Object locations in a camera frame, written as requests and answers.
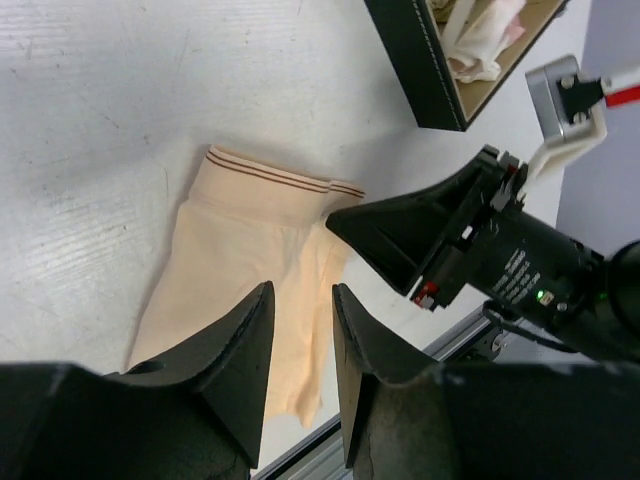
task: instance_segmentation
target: cloth waistband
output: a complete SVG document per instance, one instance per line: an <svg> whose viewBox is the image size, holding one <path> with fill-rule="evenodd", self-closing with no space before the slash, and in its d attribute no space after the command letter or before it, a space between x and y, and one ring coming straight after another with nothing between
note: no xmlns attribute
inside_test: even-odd
<svg viewBox="0 0 640 480"><path fill-rule="evenodd" d="M190 197L239 215L287 225L306 225L364 197L358 187L314 177L212 146Z"/></svg>

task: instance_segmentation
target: tabletop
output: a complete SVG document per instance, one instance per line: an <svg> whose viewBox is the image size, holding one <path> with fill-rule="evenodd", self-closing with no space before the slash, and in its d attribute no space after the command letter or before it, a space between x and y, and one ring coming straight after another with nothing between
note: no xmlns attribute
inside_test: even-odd
<svg viewBox="0 0 640 480"><path fill-rule="evenodd" d="M0 361L122 368L211 143L354 181L368 200L436 183L486 143L527 159L542 137L524 72L580 57L589 7L571 2L457 133L416 127L361 0L5 0ZM561 181L527 210L554 223ZM483 299L466 288L424 312L356 257L344 281L420 348ZM337 413L332 368L316 425ZM261 464L308 433L276 420Z"/></svg>

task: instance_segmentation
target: beige cloth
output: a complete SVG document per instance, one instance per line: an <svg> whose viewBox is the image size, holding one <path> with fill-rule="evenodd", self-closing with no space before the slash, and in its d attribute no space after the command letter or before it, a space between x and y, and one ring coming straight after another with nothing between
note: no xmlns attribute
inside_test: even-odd
<svg viewBox="0 0 640 480"><path fill-rule="evenodd" d="M129 368L202 330L271 280L276 318L265 420L290 413L311 426L331 339L331 286L349 254L324 221L363 195L344 182L212 147L178 211L171 257Z"/></svg>

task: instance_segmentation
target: white table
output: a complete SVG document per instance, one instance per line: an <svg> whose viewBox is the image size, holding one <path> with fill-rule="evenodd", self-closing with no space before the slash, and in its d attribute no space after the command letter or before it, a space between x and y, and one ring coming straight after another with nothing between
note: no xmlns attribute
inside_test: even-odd
<svg viewBox="0 0 640 480"><path fill-rule="evenodd" d="M209 143L354 180L372 200L442 180L485 143L526 159L541 135L523 73L580 57L589 7L574 0L461 134L416 128L360 0L5 0L0 360L122 367ZM560 185L527 210L554 223ZM344 280L421 348L482 301L467 288L429 314L357 258ZM329 358L316 425L337 413ZM307 433L270 422L261 464Z"/></svg>

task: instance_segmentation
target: open box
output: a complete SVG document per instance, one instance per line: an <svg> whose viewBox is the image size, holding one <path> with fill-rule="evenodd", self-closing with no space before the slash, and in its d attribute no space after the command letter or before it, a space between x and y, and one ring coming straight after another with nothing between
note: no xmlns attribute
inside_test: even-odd
<svg viewBox="0 0 640 480"><path fill-rule="evenodd" d="M453 79L442 45L443 26L436 24L426 0L365 0L365 3L418 125L464 131L567 1L527 0L519 15L525 32L498 56L501 66L498 79L468 84ZM475 1L463 32L490 2Z"/></svg>

